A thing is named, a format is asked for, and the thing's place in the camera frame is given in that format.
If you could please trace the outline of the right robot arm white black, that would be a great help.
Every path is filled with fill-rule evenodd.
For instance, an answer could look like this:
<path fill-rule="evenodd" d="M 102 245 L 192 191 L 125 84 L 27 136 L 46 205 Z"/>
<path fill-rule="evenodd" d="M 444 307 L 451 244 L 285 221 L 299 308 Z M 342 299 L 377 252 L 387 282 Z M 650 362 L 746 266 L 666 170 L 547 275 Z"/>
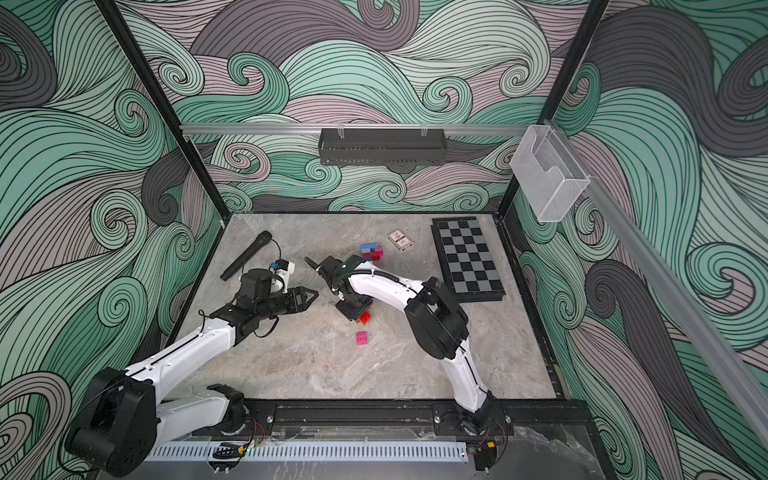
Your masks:
<path fill-rule="evenodd" d="M 442 363 L 464 431 L 487 432 L 493 395 L 472 357 L 468 316 L 439 279 L 400 277 L 356 255 L 345 261 L 329 256 L 314 270 L 338 297 L 337 310 L 351 321 L 362 320 L 375 301 L 402 311 L 419 347 Z"/>

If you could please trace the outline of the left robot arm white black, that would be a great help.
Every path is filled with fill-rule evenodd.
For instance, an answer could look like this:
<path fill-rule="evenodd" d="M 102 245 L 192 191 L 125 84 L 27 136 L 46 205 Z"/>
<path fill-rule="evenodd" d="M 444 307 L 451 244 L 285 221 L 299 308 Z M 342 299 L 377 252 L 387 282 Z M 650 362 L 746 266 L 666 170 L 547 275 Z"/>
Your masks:
<path fill-rule="evenodd" d="M 135 470 L 151 450 L 183 435 L 217 427 L 252 432 L 242 392 L 214 384 L 195 396 L 168 400 L 182 381 L 255 332 L 261 321 L 302 313 L 315 290 L 292 287 L 251 300 L 241 297 L 205 318 L 203 326 L 123 370 L 105 368 L 88 385 L 63 440 L 67 453 L 114 477 Z"/>

